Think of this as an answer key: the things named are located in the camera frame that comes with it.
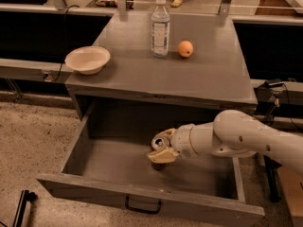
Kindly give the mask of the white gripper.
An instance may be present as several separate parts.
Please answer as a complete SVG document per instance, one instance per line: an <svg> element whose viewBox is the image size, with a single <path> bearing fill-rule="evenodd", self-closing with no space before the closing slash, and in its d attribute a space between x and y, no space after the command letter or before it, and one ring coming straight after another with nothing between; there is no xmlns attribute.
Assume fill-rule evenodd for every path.
<svg viewBox="0 0 303 227"><path fill-rule="evenodd" d="M171 148L161 148L150 152L147 157L155 164L168 164L176 160L177 156L183 158L193 158L194 150L190 143L190 133L193 124L181 126L177 130L175 128L161 131L157 134L158 138L171 139Z"/></svg>

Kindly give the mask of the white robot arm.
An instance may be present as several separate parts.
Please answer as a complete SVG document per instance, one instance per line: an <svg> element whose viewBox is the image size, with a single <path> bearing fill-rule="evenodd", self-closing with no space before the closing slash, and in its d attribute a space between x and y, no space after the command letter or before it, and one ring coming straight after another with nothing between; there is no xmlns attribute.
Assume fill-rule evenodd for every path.
<svg viewBox="0 0 303 227"><path fill-rule="evenodd" d="M156 134L148 158L154 164L168 164L204 154L250 157L257 152L303 174L302 136L276 130L236 110L223 111L210 123L187 124Z"/></svg>

